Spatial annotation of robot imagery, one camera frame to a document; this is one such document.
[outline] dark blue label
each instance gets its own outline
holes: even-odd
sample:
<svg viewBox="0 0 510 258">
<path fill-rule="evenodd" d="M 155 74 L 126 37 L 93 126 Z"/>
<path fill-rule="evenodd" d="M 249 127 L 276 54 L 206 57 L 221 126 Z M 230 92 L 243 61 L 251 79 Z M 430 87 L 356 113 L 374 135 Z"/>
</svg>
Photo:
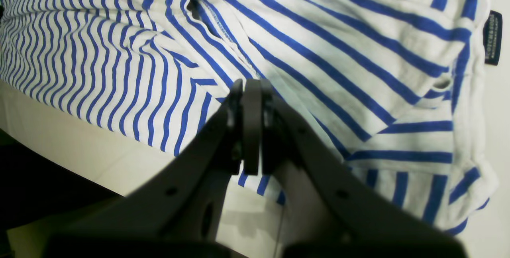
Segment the dark blue label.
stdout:
<svg viewBox="0 0 510 258">
<path fill-rule="evenodd" d="M 490 11 L 488 20 L 483 27 L 483 46 L 485 47 L 486 64 L 498 65 L 502 33 L 503 16 L 496 11 Z"/>
</svg>

